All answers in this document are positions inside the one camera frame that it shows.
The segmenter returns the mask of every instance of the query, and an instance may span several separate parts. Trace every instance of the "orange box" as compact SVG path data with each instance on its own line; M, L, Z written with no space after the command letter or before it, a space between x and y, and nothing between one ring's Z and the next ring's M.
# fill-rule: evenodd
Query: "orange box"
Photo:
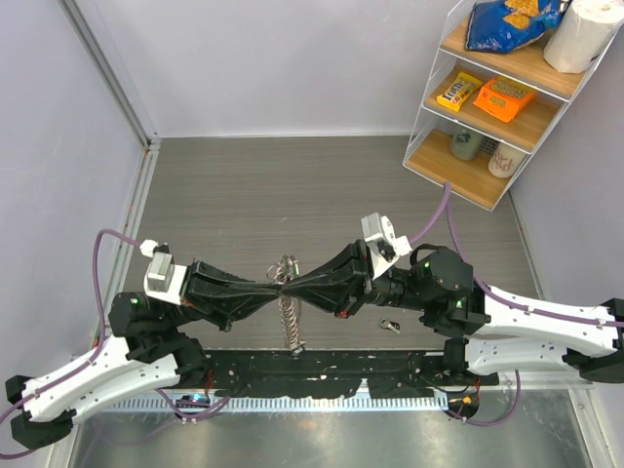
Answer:
M511 122L536 96L533 88L497 76L481 87L474 104L503 122Z

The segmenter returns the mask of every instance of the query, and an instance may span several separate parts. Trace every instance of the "blue chip bag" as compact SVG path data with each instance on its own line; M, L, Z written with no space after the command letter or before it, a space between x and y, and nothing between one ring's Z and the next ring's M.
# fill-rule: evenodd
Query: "blue chip bag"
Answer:
M563 16L560 0L532 2L533 12L519 6L526 5L526 1L496 0L476 4L468 24L466 50L509 53L536 41L547 29L559 25Z

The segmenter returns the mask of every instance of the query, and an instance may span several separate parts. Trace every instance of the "small metal object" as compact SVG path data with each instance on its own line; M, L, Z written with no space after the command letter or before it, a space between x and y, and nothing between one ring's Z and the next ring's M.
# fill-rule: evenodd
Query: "small metal object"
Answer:
M379 326L382 327L385 330L391 330L392 332L396 333L396 334L400 334L400 330L401 330L401 325L399 324L399 322L390 322L387 319L382 319L381 322L379 322Z

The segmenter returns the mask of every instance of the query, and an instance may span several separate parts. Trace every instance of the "wood-grain floor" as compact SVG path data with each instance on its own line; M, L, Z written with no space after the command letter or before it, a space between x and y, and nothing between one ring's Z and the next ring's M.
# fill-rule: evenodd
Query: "wood-grain floor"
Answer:
M364 215L387 215L398 235L429 219L442 189L401 166L406 145L400 136L166 139L138 237L169 242L177 263L197 257L251 280L264 279L282 254L295 255L305 273L361 237ZM509 200L493 214L451 200L476 271L498 287L535 296ZM450 245L446 222L423 242ZM146 263L135 252L125 291L141 288ZM422 327L419 315L365 306L337 320L304 305L300 332L315 348L440 349L445 339ZM380 329L381 318L399 322L401 334ZM283 346L277 303L230 333L208 323L182 329L206 347Z

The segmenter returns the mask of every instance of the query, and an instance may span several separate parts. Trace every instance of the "candy box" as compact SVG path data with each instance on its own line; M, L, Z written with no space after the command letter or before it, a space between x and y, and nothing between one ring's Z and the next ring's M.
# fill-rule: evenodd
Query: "candy box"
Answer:
M474 104L503 122L511 122L535 96L537 91L533 88L497 76L481 87Z
M459 112L461 104L468 100L470 95L483 84L483 81L461 71L448 89L436 97L436 102L443 107Z

